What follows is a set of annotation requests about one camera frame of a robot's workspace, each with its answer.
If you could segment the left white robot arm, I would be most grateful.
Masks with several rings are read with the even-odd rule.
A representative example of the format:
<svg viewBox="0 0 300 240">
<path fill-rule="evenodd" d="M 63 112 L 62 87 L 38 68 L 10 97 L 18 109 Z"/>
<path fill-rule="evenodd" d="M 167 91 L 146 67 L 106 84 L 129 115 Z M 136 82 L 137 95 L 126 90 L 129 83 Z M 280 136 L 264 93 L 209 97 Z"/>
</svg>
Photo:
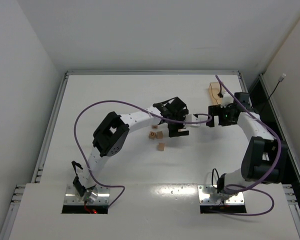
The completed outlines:
<svg viewBox="0 0 300 240">
<path fill-rule="evenodd" d="M 92 156 L 83 157 L 86 167 L 72 161 L 75 169 L 82 170 L 82 173 L 77 174 L 73 180 L 75 190 L 82 199 L 87 199 L 95 186 L 100 184 L 96 179 L 97 174 L 109 158 L 123 148 L 128 134 L 166 123 L 170 138 L 189 135 L 189 131 L 182 131 L 189 110 L 179 97 L 154 103 L 146 109 L 139 106 L 136 109 L 137 112 L 128 114 L 109 112 L 92 135 Z"/>
</svg>

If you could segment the transparent amber plastic tray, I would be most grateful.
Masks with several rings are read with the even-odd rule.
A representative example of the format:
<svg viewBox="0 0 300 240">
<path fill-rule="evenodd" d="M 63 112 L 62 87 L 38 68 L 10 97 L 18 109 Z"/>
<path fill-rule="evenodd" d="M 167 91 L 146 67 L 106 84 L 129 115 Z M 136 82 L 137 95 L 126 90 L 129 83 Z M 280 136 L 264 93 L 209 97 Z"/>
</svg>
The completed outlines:
<svg viewBox="0 0 300 240">
<path fill-rule="evenodd" d="M 210 99 L 211 99 L 211 102 L 212 102 L 212 106 L 214 105 L 220 105 L 218 104 L 217 102 L 217 98 L 218 98 L 218 94 L 220 93 L 223 93 L 223 92 L 227 92 L 225 90 L 225 88 L 220 85 L 219 82 L 210 82 L 209 83 L 209 87 L 208 87 L 208 93 L 209 93 L 209 96 L 210 96 Z"/>
</svg>

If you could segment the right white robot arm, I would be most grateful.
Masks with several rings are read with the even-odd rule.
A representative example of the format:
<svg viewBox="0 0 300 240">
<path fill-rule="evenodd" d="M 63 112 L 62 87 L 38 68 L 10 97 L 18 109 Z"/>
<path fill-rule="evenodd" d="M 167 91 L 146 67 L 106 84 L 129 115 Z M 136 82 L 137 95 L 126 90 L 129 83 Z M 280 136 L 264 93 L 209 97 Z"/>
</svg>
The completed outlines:
<svg viewBox="0 0 300 240">
<path fill-rule="evenodd" d="M 251 107 L 249 94 L 236 92 L 237 101 L 223 101 L 222 104 L 208 107 L 208 114 L 218 117 L 222 127 L 238 125 L 249 141 L 241 167 L 234 172 L 222 174 L 216 184 L 219 194 L 236 195 L 240 189 L 248 188 L 261 179 L 272 167 L 269 175 L 261 181 L 262 184 L 279 184 L 285 173 L 288 157 L 288 145 L 275 137 L 261 124 L 260 115 Z"/>
</svg>

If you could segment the wooden block letter D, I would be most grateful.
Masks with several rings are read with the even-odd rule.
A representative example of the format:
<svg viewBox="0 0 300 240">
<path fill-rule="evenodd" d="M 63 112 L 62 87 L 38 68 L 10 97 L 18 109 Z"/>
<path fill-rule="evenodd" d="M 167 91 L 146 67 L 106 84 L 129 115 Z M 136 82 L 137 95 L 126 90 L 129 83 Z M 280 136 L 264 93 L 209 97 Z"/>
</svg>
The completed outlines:
<svg viewBox="0 0 300 240">
<path fill-rule="evenodd" d="M 157 134 L 153 131 L 149 132 L 148 138 L 151 140 L 154 140 L 156 138 Z"/>
</svg>

